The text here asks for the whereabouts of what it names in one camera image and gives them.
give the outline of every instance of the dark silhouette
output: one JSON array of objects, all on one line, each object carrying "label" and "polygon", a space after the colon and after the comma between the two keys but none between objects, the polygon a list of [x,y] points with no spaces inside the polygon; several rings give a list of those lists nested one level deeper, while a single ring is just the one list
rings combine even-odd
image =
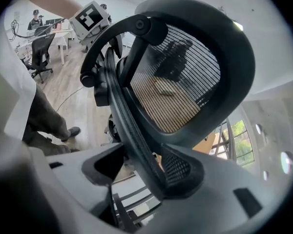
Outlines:
[{"label": "dark silhouette", "polygon": [[182,40],[179,42],[170,41],[161,56],[166,59],[155,71],[154,76],[169,79],[175,82],[180,80],[180,74],[187,64],[186,53],[193,45],[191,40]]}]

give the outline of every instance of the black cap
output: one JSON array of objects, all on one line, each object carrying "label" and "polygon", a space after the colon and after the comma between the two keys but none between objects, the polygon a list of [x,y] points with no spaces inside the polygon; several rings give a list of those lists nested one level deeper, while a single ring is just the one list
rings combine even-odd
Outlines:
[{"label": "black cap", "polygon": [[101,6],[104,10],[107,9],[107,5],[106,5],[105,3],[102,3],[100,6]]}]

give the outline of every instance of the cable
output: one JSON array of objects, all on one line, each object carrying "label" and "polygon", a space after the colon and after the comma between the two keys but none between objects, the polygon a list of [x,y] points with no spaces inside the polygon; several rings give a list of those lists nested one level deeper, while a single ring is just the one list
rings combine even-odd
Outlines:
[{"label": "cable", "polygon": [[62,103],[61,105],[58,107],[58,109],[56,110],[56,112],[58,112],[58,110],[60,109],[60,107],[64,104],[64,102],[66,102],[68,100],[68,98],[70,98],[73,94],[77,93],[79,90],[81,90],[84,86],[82,86],[81,88],[77,89],[75,92],[73,92],[69,97],[67,97]]},{"label": "cable", "polygon": [[25,38],[25,39],[30,39],[30,38],[38,37],[38,36],[42,35],[44,32],[46,32],[47,30],[49,30],[51,27],[53,27],[55,24],[58,24],[59,22],[61,22],[63,20],[65,20],[65,18],[62,18],[60,20],[57,20],[54,24],[50,25],[45,30],[43,30],[39,34],[37,34],[36,36],[30,36],[30,37],[24,37],[24,36],[18,35],[17,32],[19,30],[19,23],[16,20],[13,20],[11,22],[11,29],[12,29],[13,37],[10,39],[10,41],[13,41],[15,39],[15,37]]}]

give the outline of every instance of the dark pants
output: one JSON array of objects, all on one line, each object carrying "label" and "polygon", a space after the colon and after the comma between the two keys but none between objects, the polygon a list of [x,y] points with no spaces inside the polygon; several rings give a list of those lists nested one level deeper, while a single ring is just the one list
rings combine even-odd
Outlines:
[{"label": "dark pants", "polygon": [[52,108],[39,86],[31,104],[23,141],[28,146],[40,148],[46,156],[71,152],[67,146],[55,145],[37,131],[52,134],[59,139],[70,137],[65,119]]}]

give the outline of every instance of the white table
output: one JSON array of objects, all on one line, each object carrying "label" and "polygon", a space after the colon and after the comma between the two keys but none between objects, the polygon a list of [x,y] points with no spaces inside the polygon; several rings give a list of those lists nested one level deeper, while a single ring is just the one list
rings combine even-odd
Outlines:
[{"label": "white table", "polygon": [[[51,42],[51,46],[54,46],[54,45],[60,46],[62,65],[65,64],[63,46],[66,46],[66,55],[68,56],[67,41],[68,41],[68,38],[71,38],[71,37],[72,37],[71,30],[67,30],[67,31],[65,30],[65,31],[60,31],[60,32],[57,31],[55,33],[53,41]],[[27,55],[27,53],[32,52],[31,44],[32,44],[32,42],[27,42],[27,43],[21,45],[20,47],[18,47],[16,51],[18,51],[19,56],[22,56],[22,55],[25,56],[25,55]]]}]

